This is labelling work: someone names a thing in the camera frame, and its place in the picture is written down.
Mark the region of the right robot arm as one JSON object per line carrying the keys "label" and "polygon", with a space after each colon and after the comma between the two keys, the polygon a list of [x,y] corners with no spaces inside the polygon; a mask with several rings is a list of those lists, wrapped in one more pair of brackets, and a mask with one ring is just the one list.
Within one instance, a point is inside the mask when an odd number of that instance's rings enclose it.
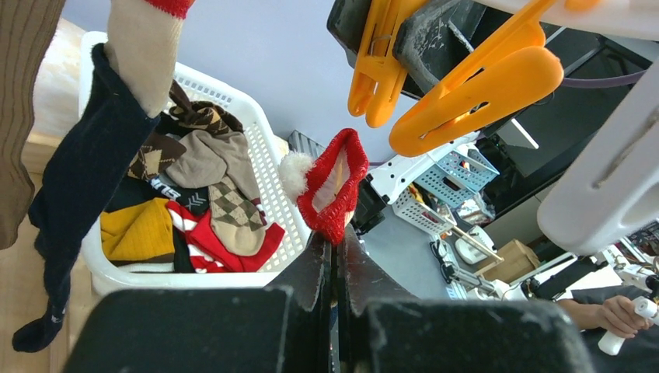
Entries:
{"label": "right robot arm", "polygon": [[[327,29],[345,50],[354,67],[366,26],[369,1],[335,1]],[[393,39],[393,54],[408,71],[404,95],[421,99],[480,44],[491,23],[491,11],[476,1],[430,1],[408,16]],[[384,219],[383,209],[394,204],[407,186],[433,162],[454,150],[442,145],[414,158],[395,156],[370,169],[360,184],[357,210],[351,224],[358,235]]]}

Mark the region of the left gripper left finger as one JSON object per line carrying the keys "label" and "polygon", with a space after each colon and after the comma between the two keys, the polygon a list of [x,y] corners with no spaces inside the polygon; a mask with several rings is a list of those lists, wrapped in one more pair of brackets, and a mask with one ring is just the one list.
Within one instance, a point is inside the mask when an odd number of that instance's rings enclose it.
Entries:
{"label": "left gripper left finger", "polygon": [[264,288],[124,290],[91,312],[66,372],[327,372],[330,245]]}

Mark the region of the white oval clip hanger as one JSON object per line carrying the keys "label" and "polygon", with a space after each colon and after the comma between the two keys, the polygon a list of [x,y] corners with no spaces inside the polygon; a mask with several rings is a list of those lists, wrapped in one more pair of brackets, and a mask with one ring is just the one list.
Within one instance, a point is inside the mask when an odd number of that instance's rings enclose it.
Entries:
{"label": "white oval clip hanger", "polygon": [[[641,40],[658,38],[656,1],[552,5],[542,20]],[[654,62],[541,203],[544,235],[590,256],[658,216],[658,63]]]}

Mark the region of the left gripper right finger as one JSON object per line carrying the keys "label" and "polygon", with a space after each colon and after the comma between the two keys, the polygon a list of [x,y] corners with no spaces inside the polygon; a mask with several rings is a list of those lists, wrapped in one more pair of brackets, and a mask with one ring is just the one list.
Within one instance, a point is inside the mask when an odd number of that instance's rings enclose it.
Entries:
{"label": "left gripper right finger", "polygon": [[343,372],[592,372],[567,314],[545,301],[422,300],[347,228],[338,248]]}

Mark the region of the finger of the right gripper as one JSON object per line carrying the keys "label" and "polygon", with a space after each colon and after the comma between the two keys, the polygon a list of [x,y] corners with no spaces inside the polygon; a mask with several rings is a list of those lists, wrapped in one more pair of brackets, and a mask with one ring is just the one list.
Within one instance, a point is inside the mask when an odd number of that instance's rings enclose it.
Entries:
{"label": "finger of the right gripper", "polygon": [[401,24],[393,55],[407,72],[406,96],[423,96],[493,30],[490,8],[475,1],[429,1]]}
{"label": "finger of the right gripper", "polygon": [[371,0],[334,0],[326,28],[347,57],[356,57],[361,45]]}

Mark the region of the tan ribbed sock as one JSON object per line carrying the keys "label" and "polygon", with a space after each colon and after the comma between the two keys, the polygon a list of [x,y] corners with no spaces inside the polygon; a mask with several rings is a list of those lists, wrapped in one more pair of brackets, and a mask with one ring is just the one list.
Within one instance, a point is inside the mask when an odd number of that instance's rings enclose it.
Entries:
{"label": "tan ribbed sock", "polygon": [[22,153],[34,124],[33,90],[63,1],[1,2],[1,248],[12,246],[34,194]]}

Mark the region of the navy blue sock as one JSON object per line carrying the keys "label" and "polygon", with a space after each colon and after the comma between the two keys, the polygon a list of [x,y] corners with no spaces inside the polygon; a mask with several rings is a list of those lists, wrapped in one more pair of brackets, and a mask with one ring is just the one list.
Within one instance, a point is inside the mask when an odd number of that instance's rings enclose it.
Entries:
{"label": "navy blue sock", "polygon": [[45,313],[18,329],[12,346],[35,353],[61,330],[70,273],[82,240],[160,121],[173,83],[189,1],[110,4],[107,40],[95,45],[89,100],[47,163],[28,210],[44,260]]}

